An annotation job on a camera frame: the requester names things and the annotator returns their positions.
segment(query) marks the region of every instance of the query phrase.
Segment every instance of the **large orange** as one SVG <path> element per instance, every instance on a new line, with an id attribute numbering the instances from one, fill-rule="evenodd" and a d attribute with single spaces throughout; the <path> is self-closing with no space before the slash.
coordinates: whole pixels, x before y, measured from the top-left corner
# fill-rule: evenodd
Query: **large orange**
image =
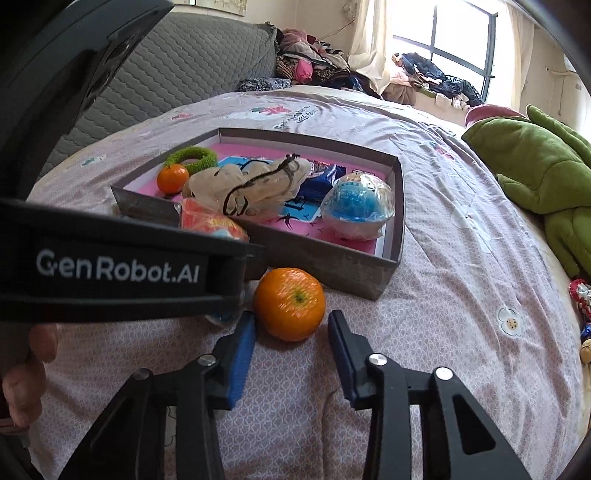
<path id="1" fill-rule="evenodd" d="M 326 309 L 322 285 L 298 268 L 277 268 L 259 282 L 252 307 L 267 332 L 286 342 L 312 335 Z"/>
<path id="2" fill-rule="evenodd" d="M 178 163 L 166 165 L 156 178 L 158 189 L 166 195 L 174 195 L 183 189 L 189 179 L 189 171 Z"/>

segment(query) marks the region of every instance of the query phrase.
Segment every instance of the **window frame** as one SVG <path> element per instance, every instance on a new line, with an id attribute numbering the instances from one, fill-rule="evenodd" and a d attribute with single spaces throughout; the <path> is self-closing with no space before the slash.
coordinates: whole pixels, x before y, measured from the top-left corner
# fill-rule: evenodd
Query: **window frame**
<path id="1" fill-rule="evenodd" d="M 488 96 L 488 90 L 491 85 L 491 79 L 495 76 L 492 75 L 492 66 L 495 59 L 495 39 L 496 39 L 496 18 L 498 14 L 491 14 L 486 10 L 477 7 L 474 4 L 471 4 L 467 0 L 462 0 L 464 3 L 470 5 L 472 8 L 476 8 L 479 12 L 482 12 L 488 16 L 488 41 L 486 43 L 486 59 L 484 69 L 478 68 L 476 65 L 469 63 L 466 60 L 461 59 L 460 57 L 456 57 L 451 53 L 448 53 L 444 50 L 441 50 L 435 46 L 435 37 L 437 34 L 437 4 L 433 7 L 433 28 L 431 30 L 431 44 L 426 45 L 422 42 L 412 40 L 410 38 L 401 37 L 399 35 L 393 35 L 396 40 L 402 40 L 416 47 L 421 47 L 425 50 L 428 50 L 431 53 L 429 60 L 433 61 L 433 55 L 439 55 L 444 57 L 445 59 L 451 60 L 455 63 L 462 65 L 463 67 L 472 70 L 473 72 L 478 73 L 479 75 L 484 77 L 484 82 L 482 85 L 482 90 L 480 94 L 482 95 L 482 99 L 486 102 L 486 97 Z"/>

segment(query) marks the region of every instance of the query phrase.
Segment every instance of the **wall picture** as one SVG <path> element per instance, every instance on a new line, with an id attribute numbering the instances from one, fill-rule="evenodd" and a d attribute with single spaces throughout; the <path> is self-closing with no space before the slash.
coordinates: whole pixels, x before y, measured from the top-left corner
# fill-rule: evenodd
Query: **wall picture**
<path id="1" fill-rule="evenodd" d="M 246 0 L 195 0 L 196 7 L 213 8 L 236 15 L 246 15 Z"/>

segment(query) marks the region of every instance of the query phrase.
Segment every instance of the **beige curtain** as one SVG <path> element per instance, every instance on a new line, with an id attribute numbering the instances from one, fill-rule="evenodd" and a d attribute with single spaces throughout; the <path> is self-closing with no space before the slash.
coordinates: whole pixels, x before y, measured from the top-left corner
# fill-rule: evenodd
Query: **beige curtain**
<path id="1" fill-rule="evenodd" d="M 507 10 L 511 20 L 515 46 L 511 108 L 519 111 L 521 93 L 525 86 L 527 73 L 530 70 L 531 54 L 534 48 L 534 23 L 512 5 L 507 5 Z"/>
<path id="2" fill-rule="evenodd" d="M 392 65 L 392 0 L 359 0 L 349 54 L 351 69 L 365 75 L 378 93 L 390 84 Z"/>

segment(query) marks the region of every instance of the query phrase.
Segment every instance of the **pink patterned bedspread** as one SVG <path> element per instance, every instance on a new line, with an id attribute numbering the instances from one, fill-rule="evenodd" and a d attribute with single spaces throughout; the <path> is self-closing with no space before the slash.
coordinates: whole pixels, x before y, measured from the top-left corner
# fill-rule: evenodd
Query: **pink patterned bedspread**
<path id="1" fill-rule="evenodd" d="M 36 185 L 31 200 L 114 215 L 113 182 L 217 127 L 283 129 L 397 155 L 407 195 L 402 264 L 380 301 L 329 291 L 327 312 L 343 310 L 353 331 L 404 367 L 454 369 L 532 478 L 553 479 L 581 440 L 577 332 L 514 205 L 467 145 L 437 124 L 385 102 L 289 90 L 222 95 L 79 151 Z M 58 358 L 47 367 L 44 414 L 31 435 L 46 478 L 57 478 L 136 368 L 180 368 L 223 333 L 201 318 L 64 326 Z M 219 413 L 217 425 L 229 480 L 362 476 L 369 415 L 343 398 L 326 323 L 296 348 L 261 335 L 245 395 L 234 411 Z M 174 447 L 172 433 L 167 443 Z M 173 458 L 168 450 L 169 478 Z"/>

